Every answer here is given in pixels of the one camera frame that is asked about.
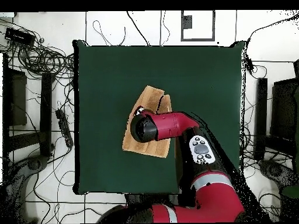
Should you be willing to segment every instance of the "electrical cord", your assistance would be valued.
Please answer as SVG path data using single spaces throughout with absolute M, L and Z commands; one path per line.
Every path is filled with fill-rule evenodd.
M 279 211 L 278 211 L 278 209 L 279 209 L 278 207 L 275 207 L 275 206 L 271 205 L 271 206 L 270 206 L 270 209 L 272 210 L 272 212 L 271 212 L 271 211 L 269 211 L 266 207 L 264 207 L 264 206 L 260 203 L 261 199 L 262 199 L 264 196 L 267 196 L 267 195 L 271 195 L 271 196 L 273 196 L 273 197 L 276 197 L 276 198 L 280 201 L 280 197 L 278 197 L 278 196 L 275 195 L 274 193 L 264 193 L 264 194 L 262 194 L 262 195 L 259 197 L 259 199 L 258 199 L 258 201 L 259 201 L 259 205 L 261 206 L 262 209 L 264 209 L 264 210 L 267 211 L 268 213 L 270 213 L 270 214 L 272 214 L 272 215 L 274 215 L 275 217 L 277 217 L 277 218 L 280 219 L 280 213 L 279 213 Z
M 164 45 L 165 42 L 168 41 L 168 39 L 169 39 L 169 37 L 170 37 L 170 35 L 171 35 L 169 29 L 165 26 L 165 23 L 164 23 L 165 14 L 166 14 L 166 11 L 164 12 L 164 17 L 163 17 L 163 21 L 162 21 L 162 23 L 163 23 L 163 26 L 164 26 L 164 27 L 167 29 L 167 31 L 168 31 L 168 37 L 167 37 L 167 40 L 165 40 L 165 41 L 162 43 L 162 46 Z
M 103 215 L 103 214 L 101 214 L 101 213 L 96 212 L 96 211 L 95 211 L 94 209 L 92 209 L 92 208 L 85 208 L 85 209 L 83 209 L 83 210 L 81 210 L 81 211 L 79 211 L 79 212 L 76 212 L 76 213 L 69 213 L 69 214 L 64 215 L 64 216 L 62 217 L 62 219 L 59 221 L 59 223 L 61 224 L 61 222 L 63 221 L 63 219 L 64 219 L 66 216 L 77 215 L 77 214 L 80 214 L 80 213 L 85 212 L 85 211 L 93 211 L 95 214 L 97 214 L 97 215 L 99 215 L 99 216 L 102 216 L 102 215 Z
M 257 31 L 260 31 L 260 30 L 265 29 L 265 28 L 267 28 L 267 27 L 275 26 L 275 25 L 277 25 L 277 24 L 279 24 L 279 23 L 282 23 L 282 22 L 286 22 L 286 21 L 289 21 L 289 20 L 297 20 L 297 19 L 299 19 L 299 13 L 296 13 L 296 14 L 293 15 L 292 17 L 289 17 L 289 18 L 286 18 L 286 19 L 283 19 L 283 20 L 279 20 L 279 21 L 274 22 L 274 23 L 272 23 L 272 24 L 269 24 L 269 25 L 267 25 L 267 26 L 260 27 L 260 28 L 256 29 L 255 31 L 253 31 L 253 32 L 251 33 L 251 35 L 250 35 L 249 38 L 247 39 L 247 42 L 246 42 L 246 49 L 248 49 L 248 45 L 249 45 L 249 42 L 250 42 L 250 40 L 251 40 L 251 37 L 252 37 L 253 34 L 256 33 Z M 252 73 L 254 73 L 254 72 L 253 72 L 253 68 L 254 68 L 254 67 L 257 67 L 257 66 L 259 66 L 259 67 L 264 67 L 264 66 L 261 66 L 261 65 L 253 65 L 251 59 L 249 59 L 249 57 L 248 57 L 247 54 L 246 54 L 246 59 L 247 59 L 247 67 L 248 67 L 248 71 L 249 71 L 249 73 L 251 74 L 251 76 L 253 76 Z M 264 69 L 266 70 L 266 73 L 265 73 L 265 75 L 264 75 L 263 78 L 265 78 L 266 75 L 267 75 L 267 69 L 266 69 L 266 67 L 264 67 Z
M 127 15 L 128 17 L 131 19 L 131 21 L 133 22 L 133 25 L 135 26 L 135 28 L 137 29 L 137 31 L 140 33 L 140 35 L 143 37 L 144 41 L 146 42 L 147 46 L 150 46 L 149 45 L 149 42 L 145 39 L 145 37 L 143 36 L 143 34 L 140 32 L 140 30 L 138 29 L 138 27 L 136 26 L 135 24 L 135 21 L 132 19 L 132 17 L 130 16 L 130 14 L 128 13 L 127 11 Z
M 34 76 L 34 74 L 40 76 L 44 72 L 51 72 L 51 73 L 53 73 L 55 75 L 55 77 L 56 77 L 56 84 L 55 84 L 53 90 L 56 88 L 57 85 L 61 85 L 61 86 L 64 87 L 65 102 L 64 102 L 64 104 L 60 105 L 60 109 L 63 109 L 64 112 L 65 112 L 65 110 L 66 110 L 65 108 L 69 107 L 71 109 L 72 113 L 73 113 L 74 111 L 73 111 L 71 105 L 74 106 L 74 104 L 71 102 L 71 99 L 69 98 L 69 96 L 70 96 L 70 93 L 73 91 L 73 88 L 72 88 L 71 85 L 72 85 L 72 81 L 73 81 L 73 77 L 74 77 L 73 76 L 74 55 L 71 54 L 69 56 L 66 56 L 64 54 L 64 52 L 62 50 L 58 49 L 58 48 L 54 48 L 54 47 L 43 47 L 41 45 L 42 38 L 40 38 L 40 36 L 39 36 L 38 33 L 30 31 L 30 30 L 27 30 L 27 29 L 24 29 L 24 28 L 21 28 L 19 30 L 24 30 L 24 32 L 26 32 L 26 33 L 31 33 L 31 34 L 35 35 L 35 37 L 36 37 L 35 44 L 34 44 L 34 47 L 26 47 L 26 46 L 23 46 L 23 45 L 20 45 L 20 44 L 16 44 L 14 42 L 10 42 L 9 43 L 9 47 L 6 48 L 7 49 L 6 51 L 12 50 L 12 52 L 13 52 L 13 54 L 11 56 L 11 59 L 9 61 L 9 65 L 13 66 L 13 67 L 17 67 L 21 71 L 23 71 L 23 70 L 27 71 L 27 73 L 31 76 L 30 79 L 34 79 L 34 80 L 40 80 L 41 79 L 41 77 L 36 77 L 36 76 Z M 123 41 L 119 45 L 122 45 L 122 43 L 125 41 L 125 38 L 126 38 L 126 28 L 124 28 L 124 32 L 125 32 L 124 39 L 123 39 Z M 16 58 L 19 60 L 19 62 L 21 64 L 20 66 L 16 66 L 16 65 L 13 64 L 13 59 L 15 57 L 15 54 L 16 54 Z M 66 84 L 66 85 L 63 85 L 60 82 L 60 79 L 68 79 L 69 83 Z M 30 91 L 31 93 L 33 93 L 35 95 L 40 96 L 40 94 L 32 92 L 30 89 L 28 89 L 28 91 Z M 34 98 L 34 97 L 32 97 L 29 100 L 35 100 L 38 104 L 40 104 L 37 101 L 37 99 Z M 34 131 L 36 131 L 36 127 L 34 126 L 34 124 L 33 124 L 32 120 L 31 120 L 30 116 L 28 115 L 28 113 L 26 113 L 26 115 L 30 119 L 30 122 L 32 123 Z M 42 183 L 44 183 L 45 180 L 52 173 L 55 174 L 55 177 L 58 180 L 58 177 L 57 177 L 57 174 L 55 173 L 55 170 L 61 164 L 61 162 L 63 161 L 64 157 L 67 154 L 70 153 L 70 151 L 71 151 L 71 149 L 68 149 L 68 151 L 64 155 L 59 156 L 59 157 L 55 157 L 55 155 L 54 155 L 53 159 L 48 162 L 48 163 L 53 162 L 53 171 L 42 182 L 40 182 L 39 184 L 37 184 L 38 183 L 38 179 L 39 179 L 39 174 L 38 174 L 37 175 L 38 178 L 37 178 L 37 180 L 36 180 L 36 182 L 34 184 L 33 190 L 26 195 L 26 197 L 28 197 L 29 194 L 31 194 L 32 192 L 34 192 L 34 194 L 36 195 L 36 197 L 39 198 L 39 200 L 41 200 L 41 202 L 46 203 L 49 206 L 48 212 L 45 214 L 45 216 L 43 217 L 43 219 L 41 221 L 42 223 L 44 223 L 47 215 L 50 212 L 50 209 L 51 209 L 50 203 L 51 202 L 47 202 L 46 200 L 42 199 L 42 197 L 39 196 L 36 193 L 36 188 L 38 186 L 40 186 Z M 59 162 L 59 164 L 56 167 L 54 167 L 54 161 L 56 161 L 58 159 L 61 159 L 61 161 Z M 25 161 L 26 161 L 26 159 L 23 159 L 22 161 L 19 161 L 19 162 L 15 163 L 15 164 L 18 165 L 20 162 L 25 162 Z M 58 185 L 58 189 L 59 189 L 60 184 L 62 184 L 64 186 L 71 186 L 71 185 L 67 185 L 65 183 L 62 183 L 61 180 L 62 180 L 62 178 L 59 180 L 60 182 L 59 182 L 59 185 Z M 52 218 L 55 217 L 56 220 L 57 220 L 57 222 L 59 222 L 61 224 L 62 220 L 66 217 L 66 215 L 61 220 L 59 220 L 58 219 L 58 211 L 59 211 L 59 209 L 60 209 L 60 204 L 57 204 L 55 206 L 55 208 L 54 208 L 55 215 Z
M 15 107 L 17 107 L 18 109 L 20 109 L 20 110 L 22 110 L 22 111 L 24 111 L 25 112 L 25 114 L 27 115 L 27 117 L 29 118 L 29 120 L 30 120 L 30 122 L 31 122 L 31 125 L 32 125 L 32 127 L 33 127 L 33 129 L 34 129 L 34 131 L 35 131 L 35 133 L 36 133 L 36 135 L 37 135 L 37 139 L 39 140 L 39 143 L 40 143 L 40 135 L 39 135 L 39 133 L 37 132 L 37 130 L 36 130 L 36 127 L 34 126 L 34 124 L 33 124 L 33 122 L 32 122 L 32 119 L 30 118 L 30 116 L 29 116 L 29 114 L 27 113 L 27 111 L 25 111 L 24 109 L 22 109 L 21 107 L 19 107 L 18 105 L 16 105 L 15 103 L 12 103 Z
M 98 20 L 94 20 L 93 23 L 92 23 L 92 27 L 93 27 L 93 29 L 94 29 L 98 34 L 100 34 L 100 35 L 102 36 L 102 38 L 104 39 L 104 42 L 105 42 L 106 46 L 108 46 L 107 43 L 108 43 L 109 45 L 112 46 L 112 44 L 108 41 L 108 39 L 107 39 L 107 38 L 105 37 L 105 35 L 103 34 L 101 27 L 100 27 L 100 31 L 97 31 L 97 30 L 96 30 L 96 28 L 95 28 L 95 22 L 98 22 L 99 27 L 100 27 L 100 22 L 99 22 Z M 124 27 L 124 39 L 123 39 L 123 41 L 122 41 L 120 44 L 118 44 L 117 46 L 121 46 L 121 45 L 124 43 L 124 41 L 125 41 L 125 39 L 126 39 L 126 35 L 127 35 L 127 33 L 126 33 L 126 27 Z

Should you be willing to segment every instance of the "tangled wires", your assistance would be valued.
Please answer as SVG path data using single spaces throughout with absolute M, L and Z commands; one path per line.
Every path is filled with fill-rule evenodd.
M 248 120 L 248 122 L 244 123 L 244 130 L 241 131 L 240 139 L 241 139 L 241 142 L 243 143 L 243 145 L 241 145 L 241 147 L 240 147 L 240 156 L 243 155 L 243 157 L 244 157 L 244 169 L 249 168 L 249 167 L 254 169 L 252 174 L 249 171 L 250 175 L 245 177 L 245 179 L 249 179 L 249 178 L 253 177 L 256 173 L 259 173 L 260 169 L 259 169 L 258 161 L 255 160 L 253 157 L 253 150 L 255 147 L 253 139 L 256 138 L 256 135 L 251 133 L 251 131 L 250 131 L 251 127 L 249 126 L 251 123 L 252 117 L 253 117 L 253 112 L 254 112 L 256 104 L 252 104 L 246 96 L 245 96 L 245 100 L 248 105 L 248 107 L 245 109 L 245 114 L 247 114 L 249 120 Z M 287 154 L 283 154 L 281 152 L 276 152 L 274 150 L 266 149 L 265 150 L 265 159 L 273 160 L 277 163 L 285 165 L 287 163 L 287 161 L 292 159 L 292 157 L 290 157 Z M 275 193 L 264 193 L 264 194 L 258 196 L 258 202 L 259 202 L 260 207 L 263 209 L 263 211 L 269 214 L 272 221 L 279 221 L 281 219 L 280 207 L 277 205 L 279 201 L 277 203 L 275 203 L 275 205 L 265 206 L 261 203 L 261 199 L 265 196 L 271 196 L 272 198 L 276 198 L 279 201 L 280 201 L 280 197 L 277 196 Z
M 18 58 L 21 66 L 14 65 L 15 67 L 25 69 L 28 73 L 42 75 L 43 73 L 52 73 L 58 78 L 63 78 L 64 74 L 68 77 L 73 77 L 74 74 L 74 54 L 66 55 L 63 50 L 55 47 L 45 47 L 42 45 L 44 39 L 40 37 L 35 31 L 31 31 L 5 20 L 1 20 L 7 24 L 1 26 L 9 27 L 8 24 L 13 24 L 19 27 L 18 31 L 31 34 L 35 36 L 34 45 L 23 45 L 14 41 L 9 42 L 9 46 L 5 47 L 2 52 L 12 52 L 9 64 L 13 62 L 15 57 Z

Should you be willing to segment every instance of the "floor tile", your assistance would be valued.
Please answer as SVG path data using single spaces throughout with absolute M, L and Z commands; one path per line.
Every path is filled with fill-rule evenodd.
M 125 204 L 126 199 L 124 194 L 119 193 L 105 193 L 105 192 L 90 192 L 86 195 L 87 202 L 116 202 Z
M 115 204 L 86 204 L 85 222 L 96 223 L 101 217 L 99 214 L 104 214 L 115 206 Z
M 39 223 L 45 219 L 43 224 L 80 224 L 84 223 L 84 213 L 78 213 L 84 210 L 84 204 L 64 204 L 50 203 L 49 206 L 43 202 L 27 202 L 26 208 L 28 216 L 31 218 L 38 217 Z

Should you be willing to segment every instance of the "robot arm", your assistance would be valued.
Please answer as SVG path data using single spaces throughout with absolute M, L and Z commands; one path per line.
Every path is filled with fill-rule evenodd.
M 154 114 L 139 107 L 131 134 L 138 142 L 175 138 L 176 163 L 182 168 L 180 197 L 192 201 L 172 207 L 154 204 L 135 211 L 123 208 L 120 211 L 128 214 L 126 222 L 235 222 L 244 221 L 245 210 L 270 221 L 206 125 L 186 113 Z

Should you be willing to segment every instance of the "black cable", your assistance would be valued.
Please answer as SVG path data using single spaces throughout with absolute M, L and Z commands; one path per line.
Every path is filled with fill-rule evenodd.
M 18 30 L 34 35 L 35 41 L 32 47 L 11 42 L 11 46 L 15 47 L 15 49 L 13 49 L 12 61 L 14 58 L 14 53 L 18 49 L 17 58 L 21 66 L 24 69 L 27 69 L 28 73 L 33 78 L 40 79 L 33 76 L 31 72 L 36 75 L 42 75 L 42 73 L 52 73 L 55 76 L 60 77 L 62 70 L 65 68 L 67 68 L 70 75 L 74 74 L 73 54 L 66 56 L 66 54 L 59 48 L 43 46 L 41 42 L 39 42 L 39 40 L 41 40 L 40 35 L 34 31 L 30 31 L 23 27 Z
M 255 172 L 253 173 L 253 175 L 255 175 Z M 245 177 L 245 179 L 249 179 L 250 177 L 252 177 L 253 175 L 249 176 L 249 177 Z
M 265 67 L 265 66 L 263 66 L 263 65 L 254 65 L 253 64 L 253 67 L 256 67 L 256 72 L 254 72 L 254 71 L 249 71 L 249 73 L 250 73 L 250 75 L 252 76 L 252 77 L 254 77 L 255 79 L 258 79 L 258 78 L 256 78 L 255 76 L 253 76 L 252 75 L 252 73 L 257 73 L 257 71 L 258 71 L 258 68 L 257 67 L 262 67 L 262 68 L 264 68 L 265 70 L 266 70 L 266 73 L 265 73 L 265 75 L 263 76 L 263 77 L 260 77 L 260 78 L 265 78 L 266 77 L 266 75 L 267 75 L 267 68 Z
M 59 186 L 60 186 L 60 184 L 63 184 L 63 183 L 61 182 L 61 180 L 63 179 L 63 177 L 64 177 L 67 173 L 70 173 L 70 172 L 74 172 L 74 173 L 75 173 L 75 171 L 66 171 L 66 172 L 61 176 L 61 179 L 58 181 L 59 184 L 58 184 L 58 188 L 57 188 L 57 202 L 59 201 L 59 200 L 58 200 Z M 57 212 L 55 212 L 55 215 L 56 215 L 57 217 L 55 217 L 55 218 L 56 218 L 56 220 L 57 220 L 57 223 L 59 223 L 59 220 L 58 220 L 58 211 L 59 211 L 59 209 L 60 209 L 60 204 L 58 203 L 57 205 L 58 205 L 58 209 L 57 209 Z
M 56 217 L 56 211 L 55 211 L 55 209 L 56 209 L 56 206 L 55 206 L 55 208 L 54 208 L 54 216 L 52 216 L 52 218 L 50 219 L 50 220 L 48 220 L 45 224 L 48 224 L 49 222 L 51 222 L 52 220 L 53 220 L 53 218 L 54 217 Z
M 162 23 L 163 23 L 163 26 L 164 26 L 164 27 L 167 29 L 167 31 L 168 31 L 168 37 L 167 37 L 167 40 L 165 40 L 165 41 L 163 42 L 162 46 L 164 45 L 165 42 L 168 41 L 168 39 L 169 39 L 169 37 L 170 37 L 170 35 L 171 35 L 169 29 L 165 26 L 165 23 L 164 23 L 165 14 L 166 14 L 166 11 L 164 12 L 164 17 L 163 17 L 163 22 L 162 22 Z
M 84 224 L 86 224 L 86 195 L 84 194 Z
M 102 216 L 102 215 L 103 215 L 103 214 L 101 214 L 101 213 L 96 212 L 96 211 L 95 211 L 94 209 L 92 209 L 92 208 L 86 208 L 86 209 L 83 209 L 82 211 L 79 211 L 79 212 L 76 212 L 76 213 L 69 213 L 69 214 L 64 215 L 64 217 L 62 217 L 62 219 L 60 220 L 60 224 L 61 224 L 61 222 L 63 221 L 63 219 L 64 219 L 66 216 L 77 215 L 77 214 L 80 214 L 80 213 L 82 213 L 82 212 L 84 212 L 84 211 L 87 211 L 87 210 L 89 210 L 89 211 L 93 211 L 95 214 L 97 214 L 97 215 L 99 215 L 99 216 Z
M 41 105 L 36 98 L 30 98 L 30 99 L 27 99 L 26 101 L 29 101 L 29 100 L 35 100 L 37 102 L 37 104 Z
M 100 22 L 99 22 L 98 20 L 94 20 L 93 23 L 92 23 L 92 27 L 93 27 L 94 31 L 96 31 L 98 34 L 100 34 L 100 35 L 102 36 L 102 38 L 104 39 L 104 42 L 105 42 L 106 46 L 108 46 L 107 43 L 109 43 L 109 44 L 112 46 L 112 44 L 111 44 L 111 43 L 108 41 L 108 39 L 104 36 L 101 27 L 100 27 L 100 31 L 97 31 L 97 30 L 96 30 L 96 28 L 95 28 L 95 22 L 98 22 L 99 27 L 100 27 Z M 124 27 L 124 39 L 123 39 L 123 41 L 122 41 L 120 44 L 118 44 L 117 46 L 121 46 L 121 45 L 124 43 L 124 41 L 125 41 L 125 39 L 126 39 L 126 35 L 127 35 L 127 33 L 126 33 L 126 27 Z
M 43 222 L 44 222 L 44 220 L 45 220 L 45 218 L 47 217 L 47 215 L 49 214 L 49 212 L 50 212 L 50 209 L 51 209 L 51 205 L 46 201 L 46 200 L 44 200 L 43 198 L 41 198 L 39 195 L 37 195 L 37 193 L 36 193 L 36 191 L 35 191 L 35 188 L 36 188 L 36 184 L 37 184 L 37 182 L 38 182 L 38 180 L 39 180 L 39 173 L 37 173 L 37 179 L 36 179 L 36 181 L 35 181 L 35 184 L 34 184 L 34 186 L 33 186 L 33 191 L 34 191 L 34 194 L 35 194 L 35 196 L 39 199 L 39 200 L 42 200 L 42 201 L 44 201 L 48 206 L 49 206 L 49 209 L 48 209 L 48 212 L 45 214 L 45 216 L 44 216 L 44 218 L 43 218 L 43 220 L 41 220 L 41 222 L 40 222 L 40 224 L 43 224 Z
M 255 31 L 253 31 L 252 33 L 251 33 L 251 35 L 249 36 L 249 38 L 247 39 L 247 42 L 246 42 L 246 49 L 248 49 L 248 44 L 249 44 L 249 42 L 250 42 L 250 40 L 251 40 L 251 37 L 252 37 L 252 35 L 255 33 L 255 32 L 257 32 L 257 31 L 259 31 L 259 30 L 262 30 L 262 29 L 265 29 L 265 28 L 267 28 L 267 27 L 270 27 L 270 26 L 274 26 L 274 25 L 277 25 L 277 24 L 279 24 L 279 23 L 281 23 L 281 22 L 286 22 L 286 21 L 289 21 L 289 20 L 296 20 L 296 19 L 298 19 L 299 18 L 299 13 L 296 13 L 294 16 L 292 16 L 292 17 L 289 17 L 289 18 L 286 18 L 286 19 L 283 19 L 283 20 L 279 20 L 279 21 L 277 21 L 277 22 L 274 22 L 274 23 L 272 23 L 272 24 L 269 24 L 269 25 L 267 25 L 267 26 L 264 26 L 264 27 L 260 27 L 260 28 L 258 28 L 258 29 L 256 29 Z
M 37 135 L 37 139 L 39 140 L 39 143 L 40 143 L 40 135 L 39 135 L 39 133 L 37 132 L 36 127 L 34 126 L 34 124 L 33 124 L 33 122 L 32 122 L 32 119 L 30 118 L 30 116 L 29 116 L 29 114 L 27 113 L 27 111 L 25 111 L 24 109 L 22 109 L 21 107 L 19 107 L 19 106 L 16 105 L 15 103 L 12 103 L 12 104 L 13 104 L 15 107 L 17 107 L 18 109 L 24 111 L 25 114 L 28 116 L 28 118 L 29 118 L 29 120 L 30 120 L 30 122 L 31 122 L 31 125 L 32 125 L 32 127 L 33 127 L 33 129 L 34 129 L 34 131 L 35 131 L 35 133 L 36 133 L 36 135 Z
M 63 158 L 65 157 L 65 156 L 67 156 L 67 154 L 69 154 L 70 153 L 70 151 L 71 151 L 71 149 L 69 149 L 64 155 L 62 155 L 62 156 L 60 156 L 60 157 L 58 157 L 58 158 L 56 158 L 56 159 L 54 159 L 54 160 L 58 160 L 58 159 L 60 159 L 60 158 L 62 158 L 61 159 L 61 161 L 59 162 L 59 164 L 56 166 L 56 168 L 55 168 L 55 170 L 57 169 L 57 167 L 60 165 L 60 163 L 63 161 Z M 38 186 L 40 186 L 47 178 L 49 178 L 50 176 L 51 176 L 51 174 L 53 174 L 53 171 L 40 183 L 40 184 L 38 184 Z M 31 193 L 33 192 L 33 190 L 31 191 L 31 192 L 29 192 L 26 196 L 25 196 L 25 198 L 27 198 Z
M 264 193 L 264 194 L 262 194 L 262 195 L 259 197 L 259 199 L 258 199 L 258 201 L 259 201 L 259 205 L 260 205 L 264 210 L 266 210 L 268 213 L 271 213 L 272 215 L 274 215 L 274 216 L 280 218 L 280 214 L 279 214 L 279 212 L 278 212 L 278 210 L 277 210 L 278 207 L 274 207 L 273 205 L 271 205 L 271 206 L 270 206 L 270 208 L 271 208 L 271 210 L 272 210 L 272 212 L 271 212 L 271 211 L 268 211 L 268 210 L 266 209 L 266 207 L 264 207 L 264 206 L 260 203 L 261 199 L 262 199 L 264 196 L 267 196 L 267 195 L 274 196 L 274 197 L 276 197 L 276 198 L 280 201 L 280 197 L 278 197 L 278 196 L 275 195 L 274 193 Z
M 250 140 L 251 140 L 251 133 L 250 133 L 250 131 L 249 131 L 249 129 L 248 129 L 247 127 L 244 127 L 244 129 L 246 129 L 246 130 L 248 131 L 248 134 L 249 134 L 249 136 L 247 137 L 247 136 L 245 135 L 245 133 L 244 133 L 244 136 L 247 138 L 247 139 L 246 139 L 245 146 L 244 146 L 244 149 L 246 149 L 246 148 L 248 147 L 249 143 L 250 143 Z
M 145 37 L 142 35 L 142 33 L 140 32 L 140 30 L 139 30 L 138 27 L 136 26 L 135 21 L 132 19 L 132 17 L 131 17 L 130 14 L 128 13 L 128 11 L 127 11 L 127 15 L 128 15 L 128 17 L 131 19 L 131 21 L 133 22 L 133 24 L 134 24 L 134 26 L 136 27 L 137 31 L 140 33 L 140 35 L 141 35 L 141 36 L 143 37 L 143 39 L 145 40 L 147 46 L 150 46 L 150 45 L 149 45 L 149 42 L 148 42 L 148 41 L 145 39 Z

